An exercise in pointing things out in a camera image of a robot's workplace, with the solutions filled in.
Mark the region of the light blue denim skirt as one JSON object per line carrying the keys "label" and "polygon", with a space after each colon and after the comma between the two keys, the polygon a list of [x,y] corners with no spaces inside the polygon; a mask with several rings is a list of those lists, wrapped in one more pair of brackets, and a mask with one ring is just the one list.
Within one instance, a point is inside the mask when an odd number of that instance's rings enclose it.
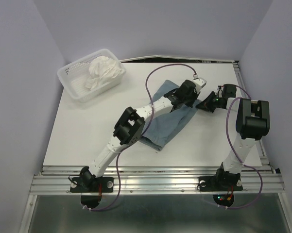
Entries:
{"label": "light blue denim skirt", "polygon": [[171,113],[155,116],[149,123],[151,112],[150,105],[137,109],[137,114],[146,121],[143,129],[145,133],[139,141],[161,151],[190,122],[197,109],[183,105]]}

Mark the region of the white skirt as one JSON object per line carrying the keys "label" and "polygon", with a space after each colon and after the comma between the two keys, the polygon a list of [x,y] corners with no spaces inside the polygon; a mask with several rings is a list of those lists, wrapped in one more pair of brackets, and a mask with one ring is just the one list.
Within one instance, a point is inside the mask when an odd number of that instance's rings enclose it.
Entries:
{"label": "white skirt", "polygon": [[85,87],[93,90],[98,86],[115,80],[125,73],[121,63],[107,56],[95,58],[88,68],[89,76],[86,80]]}

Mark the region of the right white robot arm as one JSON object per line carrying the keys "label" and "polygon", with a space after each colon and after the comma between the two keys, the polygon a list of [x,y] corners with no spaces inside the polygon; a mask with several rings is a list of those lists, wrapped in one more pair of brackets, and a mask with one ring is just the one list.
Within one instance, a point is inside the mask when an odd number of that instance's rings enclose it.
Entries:
{"label": "right white robot arm", "polygon": [[[211,92],[209,96],[199,103],[196,108],[206,112],[214,112],[221,108],[228,110],[225,129],[231,151],[221,163],[213,176],[199,177],[197,189],[202,192],[226,191],[235,188],[242,190],[240,174],[244,162],[257,141],[266,136],[270,130],[269,102],[252,100],[250,97],[236,96],[235,84],[225,84],[218,87],[218,92]],[[237,136],[232,143],[228,132],[229,116],[232,110],[237,110],[236,132]]]}

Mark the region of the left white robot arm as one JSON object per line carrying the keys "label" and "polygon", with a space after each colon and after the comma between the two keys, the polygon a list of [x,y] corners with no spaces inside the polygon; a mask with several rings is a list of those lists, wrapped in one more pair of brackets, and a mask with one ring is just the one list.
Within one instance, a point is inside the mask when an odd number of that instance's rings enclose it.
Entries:
{"label": "left white robot arm", "polygon": [[140,141],[153,149],[162,150],[196,113],[198,95],[206,85],[202,78],[185,80],[181,86],[166,80],[149,105],[124,110],[117,121],[109,143],[93,161],[80,172],[80,183],[94,191],[106,168],[127,147]]}

